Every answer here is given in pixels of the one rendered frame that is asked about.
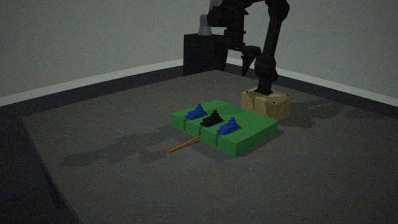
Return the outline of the green flat platform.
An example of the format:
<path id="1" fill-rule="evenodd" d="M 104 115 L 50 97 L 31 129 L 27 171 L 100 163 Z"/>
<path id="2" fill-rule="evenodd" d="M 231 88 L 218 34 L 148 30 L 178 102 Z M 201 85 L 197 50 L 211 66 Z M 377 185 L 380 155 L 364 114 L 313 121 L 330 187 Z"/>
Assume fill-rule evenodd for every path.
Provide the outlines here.
<path id="1" fill-rule="evenodd" d="M 217 110 L 222 122 L 210 127 L 200 125 Z M 213 148 L 237 157 L 272 135 L 278 121 L 252 111 L 214 100 L 170 114 L 171 125 Z"/>

